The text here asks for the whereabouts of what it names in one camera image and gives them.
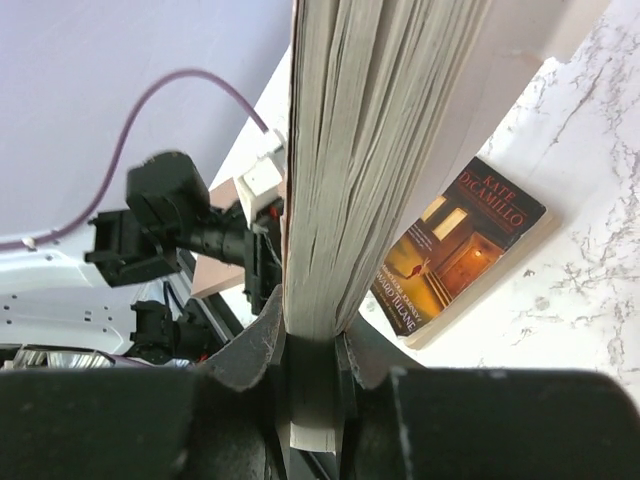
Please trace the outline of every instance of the white surface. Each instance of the white surface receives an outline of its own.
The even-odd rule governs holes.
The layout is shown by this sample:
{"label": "white surface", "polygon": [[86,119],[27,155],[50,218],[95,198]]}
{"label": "white surface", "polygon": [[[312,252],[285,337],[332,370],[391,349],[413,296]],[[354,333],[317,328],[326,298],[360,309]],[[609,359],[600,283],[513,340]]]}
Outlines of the white surface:
{"label": "white surface", "polygon": [[568,60],[609,0],[492,0],[440,129],[399,220],[396,238],[456,178],[518,99],[542,63]]}
{"label": "white surface", "polygon": [[[640,3],[614,0],[568,65],[548,61],[482,153],[562,219],[421,352],[455,367],[597,370],[640,403]],[[391,328],[373,298],[362,314]]]}
{"label": "white surface", "polygon": [[269,131],[265,136],[275,138],[276,143],[273,149],[259,156],[249,170],[233,177],[249,227],[256,219],[258,212],[280,196],[278,185],[284,178],[284,166],[281,162],[285,154],[284,146],[275,132]]}
{"label": "white surface", "polygon": [[[289,44],[290,18],[285,0],[0,3],[0,241],[58,228],[89,203],[128,111],[161,75],[204,68],[254,103]],[[123,208],[126,171],[163,149],[187,152],[210,182],[246,118],[207,82],[167,86],[143,108],[98,210]],[[92,248],[87,226],[59,246],[0,255],[0,298],[18,295],[7,318],[12,323],[0,317],[0,341],[15,339],[20,325],[36,333],[18,341],[49,335],[56,344],[67,338],[113,351],[102,345],[103,327],[90,334],[89,322],[76,315],[107,306],[126,312],[117,326],[122,330],[107,343],[116,350],[126,346],[129,304],[140,287],[68,288],[102,284],[95,270],[79,263]],[[117,330],[115,323],[104,328]]]}
{"label": "white surface", "polygon": [[257,318],[251,313],[251,305],[247,302],[247,297],[242,291],[244,284],[229,288],[220,292],[222,298],[229,305],[229,308],[236,315],[243,327],[248,327]]}
{"label": "white surface", "polygon": [[[289,130],[289,80],[291,76],[291,48],[287,48],[262,95],[256,103],[256,112],[272,131]],[[247,120],[238,134],[229,154],[211,184],[215,188],[234,175],[251,168],[256,154],[264,148],[263,134],[251,120]]]}

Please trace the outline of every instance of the book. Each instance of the book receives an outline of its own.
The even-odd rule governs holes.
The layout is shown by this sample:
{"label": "book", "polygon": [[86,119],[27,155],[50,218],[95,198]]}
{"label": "book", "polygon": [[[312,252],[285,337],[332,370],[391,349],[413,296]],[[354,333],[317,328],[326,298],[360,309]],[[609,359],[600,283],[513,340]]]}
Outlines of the book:
{"label": "book", "polygon": [[539,240],[535,232],[550,218],[544,205],[473,158],[395,243],[376,275],[371,291],[396,335],[424,346],[512,266],[505,259],[515,258],[525,237],[528,244]]}
{"label": "book", "polygon": [[[428,199],[453,181],[455,173],[482,147],[545,59],[552,56],[566,62],[571,58],[607,4],[608,0],[593,0],[588,5],[580,0],[568,0],[532,2],[523,8],[520,2],[510,0],[491,2],[477,38],[467,53],[468,58],[452,86],[451,100],[431,145],[429,155],[438,161],[431,162],[417,175],[419,188],[414,188],[400,215],[392,242],[426,208]],[[313,22],[313,18],[307,18],[306,22]],[[532,25],[536,26],[535,35],[531,34]],[[290,108],[294,107],[289,102],[290,81],[293,80],[291,59],[289,50],[256,105],[266,123],[283,132],[287,130]],[[238,164],[243,163],[243,158],[252,158],[256,138],[253,132],[257,129],[249,121],[216,180],[228,178],[232,171],[241,169]],[[226,270],[226,265],[211,264],[199,257],[196,263],[199,281],[193,294],[206,296],[241,283],[244,276],[237,271],[231,272],[233,281],[227,282],[230,272]]]}
{"label": "book", "polygon": [[[283,232],[290,348],[332,346],[355,318],[420,172],[437,161],[434,138],[490,4],[295,3]],[[313,350],[291,366],[292,445],[331,451],[333,367]]]}

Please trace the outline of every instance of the cable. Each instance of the cable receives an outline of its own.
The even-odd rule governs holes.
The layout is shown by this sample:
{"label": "cable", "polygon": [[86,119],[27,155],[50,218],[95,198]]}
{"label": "cable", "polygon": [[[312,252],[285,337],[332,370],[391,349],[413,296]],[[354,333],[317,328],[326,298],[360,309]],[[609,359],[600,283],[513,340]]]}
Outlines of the cable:
{"label": "cable", "polygon": [[256,123],[258,128],[262,130],[262,132],[266,133],[269,131],[264,120],[260,118],[260,115],[254,110],[253,106],[245,99],[235,88],[233,88],[229,83],[220,78],[218,75],[207,72],[206,70],[200,70],[197,68],[185,68],[182,70],[176,70],[175,72],[168,73],[167,75],[161,77],[152,83],[142,94],[142,96],[136,101],[133,105],[133,108],[127,115],[127,119],[124,123],[124,127],[120,132],[118,137],[118,141],[116,142],[116,146],[113,150],[113,154],[111,156],[111,162],[109,163],[109,168],[107,169],[107,173],[102,180],[102,184],[100,188],[96,192],[93,200],[87,205],[87,207],[80,212],[80,214],[71,220],[68,224],[63,226],[58,230],[54,230],[45,235],[41,235],[39,237],[27,238],[25,240],[13,240],[10,242],[0,243],[0,252],[6,252],[10,250],[17,250],[24,247],[27,248],[35,248],[42,243],[49,243],[56,240],[61,239],[62,237],[70,234],[75,231],[78,227],[85,224],[85,222],[89,219],[95,208],[100,204],[104,195],[107,193],[107,189],[109,185],[111,185],[111,181],[113,180],[113,176],[116,171],[116,167],[120,162],[120,157],[122,156],[122,150],[124,148],[127,137],[129,136],[129,132],[131,131],[131,127],[133,126],[140,110],[147,103],[147,101],[162,87],[173,82],[174,80],[178,80],[181,78],[202,78],[204,80],[208,80],[209,82],[214,83],[215,85],[222,88],[226,93],[228,93],[240,106],[249,114],[249,117]]}
{"label": "cable", "polygon": [[278,258],[278,254],[276,253],[276,249],[273,248],[273,243],[271,243],[271,237],[269,236],[268,233],[264,234],[264,237],[266,239],[266,243],[267,243],[267,247],[269,248],[269,251],[271,252],[271,256],[273,257],[273,259],[275,260],[276,264],[282,268],[282,261]]}
{"label": "cable", "polygon": [[178,300],[178,296],[176,292],[173,290],[171,283],[168,280],[162,282],[162,295],[164,296],[164,306],[171,310],[171,306],[169,305],[169,295],[171,295],[171,299],[173,300],[174,305],[178,308],[178,311],[182,314],[184,313],[184,307]]}

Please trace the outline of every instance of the lavender wall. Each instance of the lavender wall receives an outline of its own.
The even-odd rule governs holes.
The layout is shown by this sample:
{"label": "lavender wall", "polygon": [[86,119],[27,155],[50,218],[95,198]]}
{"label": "lavender wall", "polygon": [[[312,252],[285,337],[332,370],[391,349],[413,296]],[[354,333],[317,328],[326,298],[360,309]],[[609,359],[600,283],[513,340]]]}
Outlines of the lavender wall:
{"label": "lavender wall", "polygon": [[[175,68],[218,73],[257,101],[289,43],[288,0],[5,0],[0,3],[0,237],[60,226],[95,193],[137,96]],[[168,148],[210,183],[246,115],[201,80],[143,110],[101,210],[126,170]]]}

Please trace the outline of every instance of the black mount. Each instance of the black mount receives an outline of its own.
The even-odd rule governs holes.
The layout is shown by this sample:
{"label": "black mount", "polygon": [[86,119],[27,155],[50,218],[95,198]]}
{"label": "black mount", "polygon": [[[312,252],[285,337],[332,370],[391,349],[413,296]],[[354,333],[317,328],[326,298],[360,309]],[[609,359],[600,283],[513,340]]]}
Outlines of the black mount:
{"label": "black mount", "polygon": [[127,175],[128,210],[101,212],[94,251],[85,255],[111,287],[143,283],[180,270],[182,248],[245,270],[245,294],[257,315],[282,278],[278,199],[249,228],[239,202],[224,210],[193,161],[180,152],[159,154]]}
{"label": "black mount", "polygon": [[133,346],[127,357],[164,365],[174,358],[198,362],[220,349],[211,323],[193,299],[176,321],[169,307],[160,302],[137,302],[131,309],[136,312],[136,331],[131,333]]}

